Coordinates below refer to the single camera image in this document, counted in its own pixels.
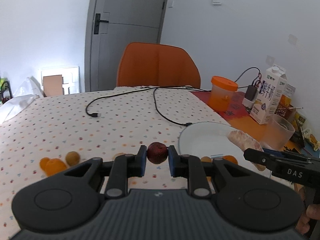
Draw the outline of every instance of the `meat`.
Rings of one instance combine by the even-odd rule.
[[[243,152],[248,148],[263,152],[263,149],[257,140],[255,140],[250,135],[240,130],[231,131],[228,134],[228,140],[232,142],[234,145],[238,146]],[[252,164],[256,166],[256,168],[259,171],[264,171],[266,169],[266,167],[263,165],[256,164],[256,163],[252,163]]]

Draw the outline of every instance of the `white plate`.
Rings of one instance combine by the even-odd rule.
[[[194,123],[181,132],[178,141],[179,152],[199,158],[213,155],[232,155],[240,166],[269,178],[270,170],[258,171],[251,162],[244,159],[242,150],[228,140],[227,135],[235,130],[235,128],[222,123]]]

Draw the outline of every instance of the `door frame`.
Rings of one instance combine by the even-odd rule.
[[[94,13],[96,10],[97,0],[90,0],[87,26],[85,30],[85,43],[84,43],[84,89],[85,92],[91,91],[91,45],[93,35]]]
[[[157,43],[160,43],[161,32],[163,27],[164,15],[167,8],[168,0],[164,0],[164,9],[161,13],[160,25],[158,31]],[[92,55],[92,38],[93,38],[93,28],[94,28],[94,18],[96,12],[97,0],[90,0],[88,15],[87,15],[87,25],[85,31],[85,43],[84,43],[84,89],[85,92],[92,91],[91,85],[91,55]]]

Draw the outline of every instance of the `gray door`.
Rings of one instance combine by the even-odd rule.
[[[125,47],[131,42],[156,43],[164,0],[97,0],[99,33],[92,34],[91,91],[111,90]]]

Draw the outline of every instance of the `orange container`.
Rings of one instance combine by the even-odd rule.
[[[237,91],[238,85],[232,80],[219,76],[213,76],[211,83],[212,90],[208,106],[215,111],[224,112],[228,109],[230,100],[233,93]]]

